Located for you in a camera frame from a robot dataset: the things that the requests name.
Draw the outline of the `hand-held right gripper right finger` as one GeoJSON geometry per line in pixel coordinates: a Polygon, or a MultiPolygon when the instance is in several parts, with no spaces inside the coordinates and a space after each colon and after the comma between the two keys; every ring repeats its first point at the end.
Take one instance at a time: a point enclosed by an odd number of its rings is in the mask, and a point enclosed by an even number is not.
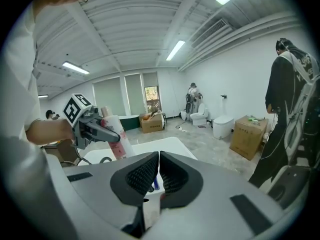
{"type": "Polygon", "coordinates": [[[161,200],[147,240],[277,240],[299,215],[297,202],[283,209],[235,172],[161,152],[161,173],[172,179],[174,169],[188,178],[161,200]]]}

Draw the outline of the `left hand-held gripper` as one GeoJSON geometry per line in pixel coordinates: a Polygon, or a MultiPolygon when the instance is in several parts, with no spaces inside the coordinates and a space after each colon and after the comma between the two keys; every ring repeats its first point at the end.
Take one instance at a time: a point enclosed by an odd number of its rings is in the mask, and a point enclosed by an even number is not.
{"type": "Polygon", "coordinates": [[[66,103],[63,114],[72,128],[73,146],[85,150],[92,142],[119,142],[121,137],[116,132],[102,126],[98,119],[99,109],[83,94],[75,93],[66,103]]]}

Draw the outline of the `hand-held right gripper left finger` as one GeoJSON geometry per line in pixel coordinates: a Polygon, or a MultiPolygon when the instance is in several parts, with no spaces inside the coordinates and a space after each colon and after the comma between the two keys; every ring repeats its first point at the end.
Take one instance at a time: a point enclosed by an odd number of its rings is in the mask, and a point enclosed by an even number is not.
{"type": "Polygon", "coordinates": [[[154,151],[62,170],[93,212],[115,228],[140,238],[147,230],[143,204],[157,177],[158,166],[159,153],[154,151]]]}

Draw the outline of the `pink white bottle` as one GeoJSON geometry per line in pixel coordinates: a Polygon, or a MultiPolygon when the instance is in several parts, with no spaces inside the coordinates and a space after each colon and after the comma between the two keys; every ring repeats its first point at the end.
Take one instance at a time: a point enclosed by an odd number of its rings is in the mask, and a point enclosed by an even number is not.
{"type": "Polygon", "coordinates": [[[132,145],[127,138],[126,132],[117,115],[113,115],[110,108],[104,106],[101,108],[102,120],[101,126],[117,133],[120,136],[119,141],[108,142],[114,157],[117,160],[123,160],[135,156],[132,145]]]}

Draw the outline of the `white bathtub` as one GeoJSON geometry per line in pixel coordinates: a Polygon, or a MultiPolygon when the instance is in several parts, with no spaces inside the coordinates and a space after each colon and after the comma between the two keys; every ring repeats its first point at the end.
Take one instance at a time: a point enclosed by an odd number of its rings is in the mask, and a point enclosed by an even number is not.
{"type": "MultiPolygon", "coordinates": [[[[136,155],[155,152],[155,151],[158,151],[158,152],[165,151],[165,152],[170,152],[170,153],[186,156],[186,157],[197,160],[197,158],[189,151],[189,149],[177,137],[168,137],[168,138],[154,140],[146,143],[135,144],[135,145],[132,145],[132,148],[136,155]]],[[[91,164],[99,164],[104,157],[108,157],[112,161],[116,160],[110,148],[92,150],[84,156],[84,158],[87,161],[89,161],[91,164]]]]}

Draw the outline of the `person's left forearm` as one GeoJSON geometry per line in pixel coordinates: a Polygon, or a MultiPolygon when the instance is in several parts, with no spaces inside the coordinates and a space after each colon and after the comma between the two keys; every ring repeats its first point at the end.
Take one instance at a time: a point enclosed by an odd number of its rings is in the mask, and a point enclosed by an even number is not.
{"type": "Polygon", "coordinates": [[[41,146],[74,139],[72,127],[66,119],[34,121],[25,134],[29,142],[41,146]]]}

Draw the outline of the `dark green storage bin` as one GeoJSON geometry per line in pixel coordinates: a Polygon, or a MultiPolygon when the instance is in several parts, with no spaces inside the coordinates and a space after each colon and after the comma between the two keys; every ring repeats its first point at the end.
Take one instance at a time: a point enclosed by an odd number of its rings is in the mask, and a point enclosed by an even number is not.
{"type": "Polygon", "coordinates": [[[139,115],[119,116],[119,120],[125,132],[140,127],[139,115]]]}

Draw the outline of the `brown wooden cabinet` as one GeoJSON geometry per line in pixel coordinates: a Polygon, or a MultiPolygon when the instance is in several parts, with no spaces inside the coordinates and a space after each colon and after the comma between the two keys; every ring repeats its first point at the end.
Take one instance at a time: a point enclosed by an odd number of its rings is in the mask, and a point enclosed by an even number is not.
{"type": "Polygon", "coordinates": [[[76,166],[79,162],[76,148],[72,146],[70,139],[50,143],[42,148],[47,154],[56,156],[62,167],[76,166]]]}

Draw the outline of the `open cardboard box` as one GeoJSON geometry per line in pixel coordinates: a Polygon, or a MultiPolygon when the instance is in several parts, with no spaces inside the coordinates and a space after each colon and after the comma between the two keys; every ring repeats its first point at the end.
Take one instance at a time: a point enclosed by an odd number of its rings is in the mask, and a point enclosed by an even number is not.
{"type": "Polygon", "coordinates": [[[146,114],[142,117],[140,125],[144,134],[163,131],[165,125],[163,114],[146,114]]]}

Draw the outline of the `window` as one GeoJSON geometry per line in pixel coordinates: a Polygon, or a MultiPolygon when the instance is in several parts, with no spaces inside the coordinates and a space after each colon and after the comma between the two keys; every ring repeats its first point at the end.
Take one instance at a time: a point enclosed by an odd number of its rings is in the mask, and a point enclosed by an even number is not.
{"type": "Polygon", "coordinates": [[[161,101],[159,95],[159,86],[145,87],[145,98],[147,111],[149,113],[161,110],[161,101]]]}

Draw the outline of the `short grey roller blind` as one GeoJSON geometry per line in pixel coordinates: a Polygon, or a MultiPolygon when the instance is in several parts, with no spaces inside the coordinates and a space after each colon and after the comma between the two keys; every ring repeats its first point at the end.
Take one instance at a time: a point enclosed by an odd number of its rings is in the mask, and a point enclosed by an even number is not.
{"type": "Polygon", "coordinates": [[[145,88],[159,85],[157,72],[143,73],[143,84],[145,88]]]}

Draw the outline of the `large closed cardboard box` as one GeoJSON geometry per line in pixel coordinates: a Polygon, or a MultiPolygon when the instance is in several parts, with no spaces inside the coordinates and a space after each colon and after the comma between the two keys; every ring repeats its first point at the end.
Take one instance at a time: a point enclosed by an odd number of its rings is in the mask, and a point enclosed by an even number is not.
{"type": "Polygon", "coordinates": [[[268,123],[268,119],[249,121],[248,116],[236,120],[229,148],[251,161],[261,145],[268,123]]]}

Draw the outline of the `white rounded toilet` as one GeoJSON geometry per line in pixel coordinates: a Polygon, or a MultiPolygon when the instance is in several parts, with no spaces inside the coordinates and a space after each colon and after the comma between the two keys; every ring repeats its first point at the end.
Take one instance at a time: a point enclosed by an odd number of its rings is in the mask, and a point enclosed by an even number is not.
{"type": "Polygon", "coordinates": [[[213,136],[216,139],[224,139],[230,135],[234,126],[234,118],[221,115],[213,120],[213,136]]]}

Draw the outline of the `white toilet with tank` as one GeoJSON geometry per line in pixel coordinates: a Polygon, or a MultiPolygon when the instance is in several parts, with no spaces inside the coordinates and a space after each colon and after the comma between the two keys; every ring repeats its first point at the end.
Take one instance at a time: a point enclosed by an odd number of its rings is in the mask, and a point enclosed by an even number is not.
{"type": "Polygon", "coordinates": [[[207,123],[209,116],[209,110],[204,103],[201,103],[198,107],[198,112],[192,113],[190,119],[194,126],[203,126],[207,123]]]}

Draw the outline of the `ceiling air vent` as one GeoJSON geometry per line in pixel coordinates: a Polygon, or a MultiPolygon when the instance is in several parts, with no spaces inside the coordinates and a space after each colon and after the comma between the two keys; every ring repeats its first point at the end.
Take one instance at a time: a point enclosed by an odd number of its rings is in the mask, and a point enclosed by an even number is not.
{"type": "Polygon", "coordinates": [[[196,47],[203,44],[205,41],[216,37],[218,34],[221,34],[223,31],[232,32],[234,28],[223,18],[215,22],[207,30],[205,30],[199,37],[192,41],[191,47],[195,49],[196,47]]]}

